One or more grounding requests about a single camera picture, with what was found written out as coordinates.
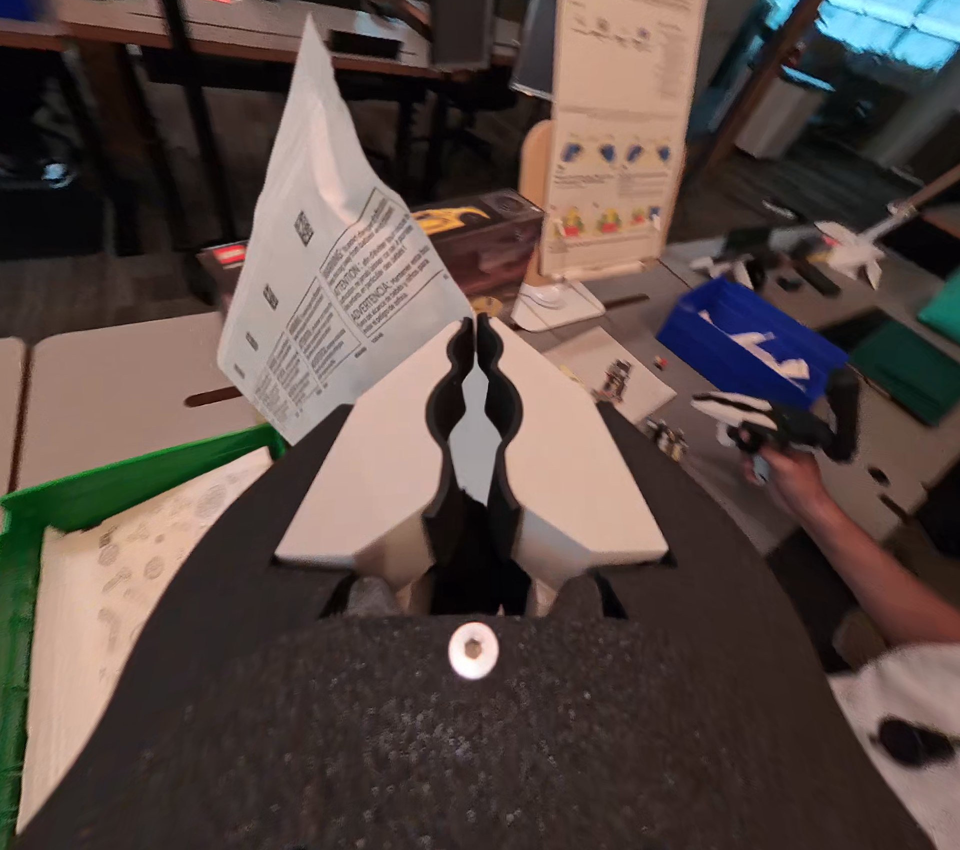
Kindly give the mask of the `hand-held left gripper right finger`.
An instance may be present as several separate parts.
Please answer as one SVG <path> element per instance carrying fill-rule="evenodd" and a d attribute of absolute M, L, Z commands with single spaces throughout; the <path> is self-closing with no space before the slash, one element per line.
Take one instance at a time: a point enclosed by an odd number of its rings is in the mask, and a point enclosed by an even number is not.
<path fill-rule="evenodd" d="M 608 426 L 623 417 L 486 314 L 476 361 L 500 438 L 486 502 L 498 558 L 554 591 L 595 568 L 662 561 L 666 538 Z"/>

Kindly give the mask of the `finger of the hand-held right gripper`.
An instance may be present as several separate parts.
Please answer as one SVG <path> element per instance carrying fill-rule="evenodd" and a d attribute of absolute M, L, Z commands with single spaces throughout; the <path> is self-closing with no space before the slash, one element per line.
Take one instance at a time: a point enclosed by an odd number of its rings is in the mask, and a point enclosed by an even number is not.
<path fill-rule="evenodd" d="M 694 409 L 708 414 L 720 414 L 726 411 L 742 414 L 769 414 L 774 409 L 774 405 L 767 400 L 720 391 L 696 393 L 690 403 Z"/>
<path fill-rule="evenodd" d="M 762 447 L 781 440 L 771 415 L 734 415 L 717 419 L 717 440 L 725 447 Z"/>

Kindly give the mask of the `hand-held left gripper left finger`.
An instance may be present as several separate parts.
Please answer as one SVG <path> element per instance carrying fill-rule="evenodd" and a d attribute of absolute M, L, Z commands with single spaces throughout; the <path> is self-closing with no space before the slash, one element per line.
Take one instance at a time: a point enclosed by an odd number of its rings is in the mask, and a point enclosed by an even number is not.
<path fill-rule="evenodd" d="M 357 400 L 274 552 L 278 562 L 353 571 L 393 590 L 450 563 L 464 528 L 450 436 L 465 416 L 474 354 L 466 317 Z"/>

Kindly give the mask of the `lego chassis model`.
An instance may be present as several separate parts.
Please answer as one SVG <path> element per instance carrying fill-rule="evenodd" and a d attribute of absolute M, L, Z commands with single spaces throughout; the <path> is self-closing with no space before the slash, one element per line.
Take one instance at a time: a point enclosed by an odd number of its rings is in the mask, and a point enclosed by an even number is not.
<path fill-rule="evenodd" d="M 682 430 L 672 429 L 663 420 L 653 417 L 647 417 L 641 429 L 670 460 L 680 462 L 686 456 L 690 446 Z"/>

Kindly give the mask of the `green plastic bin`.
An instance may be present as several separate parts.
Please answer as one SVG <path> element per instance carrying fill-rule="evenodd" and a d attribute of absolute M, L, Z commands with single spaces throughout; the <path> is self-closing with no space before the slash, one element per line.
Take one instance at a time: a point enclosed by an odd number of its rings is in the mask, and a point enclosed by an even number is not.
<path fill-rule="evenodd" d="M 290 444 L 269 424 L 114 462 L 2 497 L 1 847 L 13 842 L 27 745 L 31 646 L 46 528 L 86 530 L 217 467 Z"/>

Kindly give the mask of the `lego set box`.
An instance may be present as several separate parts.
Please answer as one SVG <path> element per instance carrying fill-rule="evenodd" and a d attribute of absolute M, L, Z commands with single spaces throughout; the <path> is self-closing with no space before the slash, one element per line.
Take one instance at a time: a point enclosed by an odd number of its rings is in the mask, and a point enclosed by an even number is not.
<path fill-rule="evenodd" d="M 544 212 L 501 189 L 411 211 L 475 310 L 498 316 L 520 293 L 543 229 Z"/>

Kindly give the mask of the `person's right hand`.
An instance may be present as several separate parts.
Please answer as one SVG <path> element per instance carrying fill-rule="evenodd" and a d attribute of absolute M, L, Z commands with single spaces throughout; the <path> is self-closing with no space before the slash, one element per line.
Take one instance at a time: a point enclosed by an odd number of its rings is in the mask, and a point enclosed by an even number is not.
<path fill-rule="evenodd" d="M 741 456 L 747 481 L 768 489 L 799 519 L 817 516 L 831 503 L 819 465 L 809 453 L 764 446 Z"/>

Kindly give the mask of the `blue plastic bin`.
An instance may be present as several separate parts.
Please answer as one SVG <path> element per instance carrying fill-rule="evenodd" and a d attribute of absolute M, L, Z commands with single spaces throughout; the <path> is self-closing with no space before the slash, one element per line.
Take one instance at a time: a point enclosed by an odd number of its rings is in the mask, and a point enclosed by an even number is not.
<path fill-rule="evenodd" d="M 848 361 L 817 332 L 722 278 L 682 295 L 656 339 L 716 390 L 803 410 Z"/>

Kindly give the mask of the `teal bag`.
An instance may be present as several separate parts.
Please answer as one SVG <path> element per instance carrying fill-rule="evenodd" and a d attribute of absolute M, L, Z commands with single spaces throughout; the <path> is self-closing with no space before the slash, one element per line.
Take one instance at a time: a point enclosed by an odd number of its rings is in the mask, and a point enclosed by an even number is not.
<path fill-rule="evenodd" d="M 862 308 L 848 323 L 850 364 L 920 423 L 937 427 L 958 408 L 956 359 L 880 307 Z"/>

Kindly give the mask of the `open instruction booklet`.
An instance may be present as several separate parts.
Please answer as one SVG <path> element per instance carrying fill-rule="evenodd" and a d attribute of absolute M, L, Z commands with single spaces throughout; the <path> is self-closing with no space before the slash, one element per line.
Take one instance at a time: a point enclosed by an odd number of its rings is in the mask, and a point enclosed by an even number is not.
<path fill-rule="evenodd" d="M 633 425 L 657 416 L 677 395 L 601 328 L 585 331 L 544 355 L 594 400 L 611 403 Z"/>

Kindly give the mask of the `white folding stand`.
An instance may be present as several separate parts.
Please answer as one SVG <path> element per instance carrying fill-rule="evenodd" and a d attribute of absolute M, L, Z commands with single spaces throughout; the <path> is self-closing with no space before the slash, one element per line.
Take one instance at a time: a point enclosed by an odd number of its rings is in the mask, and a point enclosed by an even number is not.
<path fill-rule="evenodd" d="M 941 196 L 958 181 L 959 166 L 956 165 L 921 187 L 914 195 L 889 203 L 886 217 L 863 231 L 854 232 L 836 221 L 816 221 L 814 225 L 828 247 L 826 264 L 851 280 L 864 276 L 871 288 L 878 290 L 885 257 L 880 246 L 882 239 L 917 217 L 932 199 Z"/>

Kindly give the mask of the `person's white shirt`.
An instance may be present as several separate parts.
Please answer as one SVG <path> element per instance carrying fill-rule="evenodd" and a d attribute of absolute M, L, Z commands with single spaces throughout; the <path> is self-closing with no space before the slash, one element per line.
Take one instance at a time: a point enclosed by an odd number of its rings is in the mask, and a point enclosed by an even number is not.
<path fill-rule="evenodd" d="M 923 644 L 883 653 L 828 683 L 874 768 L 936 848 L 959 847 L 959 648 Z M 945 738 L 942 757 L 909 766 L 882 745 L 898 722 Z"/>

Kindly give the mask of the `white cabinet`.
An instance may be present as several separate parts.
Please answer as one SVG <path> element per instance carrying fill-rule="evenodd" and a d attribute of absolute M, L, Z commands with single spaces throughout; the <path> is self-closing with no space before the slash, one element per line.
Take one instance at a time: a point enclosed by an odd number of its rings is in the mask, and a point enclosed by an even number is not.
<path fill-rule="evenodd" d="M 834 87 L 784 67 L 740 129 L 734 147 L 756 160 L 779 160 L 801 136 Z"/>

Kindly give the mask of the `grey computer monitor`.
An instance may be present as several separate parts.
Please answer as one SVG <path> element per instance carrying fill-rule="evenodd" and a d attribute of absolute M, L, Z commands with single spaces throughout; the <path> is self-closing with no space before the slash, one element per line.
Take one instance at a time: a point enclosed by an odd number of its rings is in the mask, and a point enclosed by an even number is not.
<path fill-rule="evenodd" d="M 557 0 L 528 0 L 510 75 L 510 88 L 528 97 L 554 100 Z"/>

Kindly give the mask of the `wooden office desk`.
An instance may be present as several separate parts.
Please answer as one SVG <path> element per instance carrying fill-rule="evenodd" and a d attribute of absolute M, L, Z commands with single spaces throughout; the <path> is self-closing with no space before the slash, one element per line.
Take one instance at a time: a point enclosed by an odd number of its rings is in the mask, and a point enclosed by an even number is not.
<path fill-rule="evenodd" d="M 352 73 L 390 76 L 430 85 L 438 96 L 424 162 L 420 200 L 433 199 L 442 174 L 443 140 L 450 88 L 479 66 L 439 66 L 433 59 L 429 7 L 402 0 L 394 16 L 298 0 L 186 0 L 184 25 L 193 50 L 231 60 L 291 64 L 295 61 L 308 17 L 327 42 L 334 68 Z M 128 54 L 130 46 L 172 50 L 161 0 L 39 0 L 36 21 L 2 18 L 2 47 L 18 52 L 53 53 L 63 95 L 76 104 L 73 121 L 90 159 L 104 179 L 113 165 L 102 150 L 99 127 L 90 113 L 62 53 L 70 42 L 89 41 L 114 48 L 122 64 L 126 95 L 141 132 L 150 135 L 153 173 L 163 191 L 170 241 L 175 251 L 198 246 L 189 228 L 181 195 L 159 137 L 153 114 L 141 94 Z"/>

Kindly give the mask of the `black computer tower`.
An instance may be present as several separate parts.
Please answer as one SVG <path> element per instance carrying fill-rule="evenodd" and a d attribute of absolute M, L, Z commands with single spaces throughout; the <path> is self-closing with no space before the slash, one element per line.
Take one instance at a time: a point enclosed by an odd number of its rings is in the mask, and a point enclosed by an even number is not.
<path fill-rule="evenodd" d="M 431 63 L 441 72 L 476 72 L 492 62 L 495 0 L 428 0 Z"/>

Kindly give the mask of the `wooden support post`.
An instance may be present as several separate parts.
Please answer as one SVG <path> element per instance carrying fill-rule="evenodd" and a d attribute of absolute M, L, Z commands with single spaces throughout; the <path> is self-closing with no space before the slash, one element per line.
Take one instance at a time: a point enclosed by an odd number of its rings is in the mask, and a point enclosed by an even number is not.
<path fill-rule="evenodd" d="M 741 129 L 762 103 L 768 87 L 779 75 L 791 52 L 815 22 L 822 2 L 798 0 L 790 16 L 771 36 L 750 80 L 726 112 L 709 149 L 703 153 L 702 174 L 713 172 L 733 150 Z"/>

